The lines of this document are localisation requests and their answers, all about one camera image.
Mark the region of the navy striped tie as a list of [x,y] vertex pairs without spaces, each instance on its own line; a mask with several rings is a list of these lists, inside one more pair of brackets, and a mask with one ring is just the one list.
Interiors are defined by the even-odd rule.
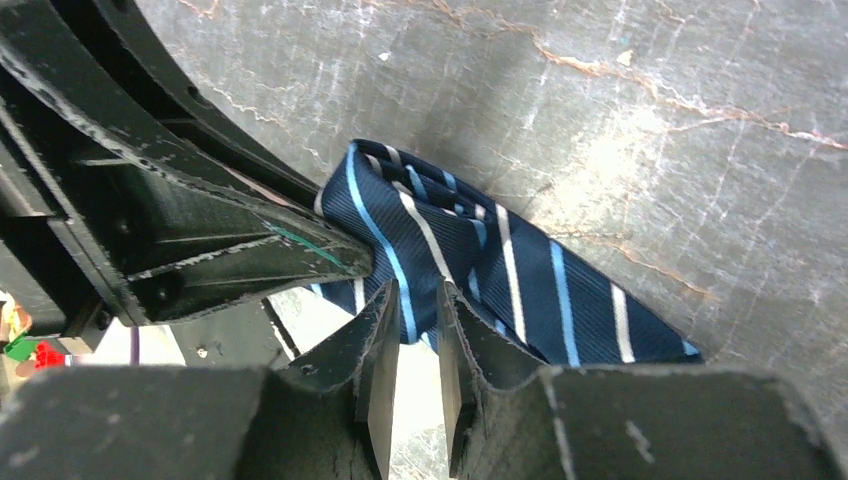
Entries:
[[693,344],[578,255],[392,146],[353,141],[315,211],[372,249],[373,270],[313,291],[355,314],[396,281],[405,344],[437,347],[437,292],[451,282],[485,323],[550,364],[701,361]]

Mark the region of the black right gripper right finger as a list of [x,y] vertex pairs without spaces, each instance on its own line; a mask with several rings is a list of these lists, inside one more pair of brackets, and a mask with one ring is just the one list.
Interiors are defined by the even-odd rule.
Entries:
[[437,290],[438,356],[454,479],[561,479],[541,362],[484,322],[450,281]]

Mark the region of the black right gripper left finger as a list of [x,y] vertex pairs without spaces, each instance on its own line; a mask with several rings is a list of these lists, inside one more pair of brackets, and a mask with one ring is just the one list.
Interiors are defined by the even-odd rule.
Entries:
[[285,386],[278,479],[385,479],[397,380],[399,286],[280,370]]

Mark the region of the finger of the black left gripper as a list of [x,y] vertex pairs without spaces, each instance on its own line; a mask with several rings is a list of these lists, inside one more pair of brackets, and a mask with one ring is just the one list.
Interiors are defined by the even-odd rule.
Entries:
[[133,1],[54,1],[88,52],[133,100],[181,139],[310,209],[317,185],[232,122],[187,77]]
[[126,239],[108,250],[130,322],[178,322],[311,283],[369,272],[367,247],[310,209],[171,133],[67,26],[1,30],[1,102],[33,99],[118,155],[108,167]]

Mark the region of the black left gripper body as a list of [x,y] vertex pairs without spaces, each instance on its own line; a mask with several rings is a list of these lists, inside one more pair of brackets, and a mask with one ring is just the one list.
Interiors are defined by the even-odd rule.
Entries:
[[99,338],[130,322],[109,246],[129,233],[105,169],[126,160],[33,99],[1,102],[1,285],[36,338]]

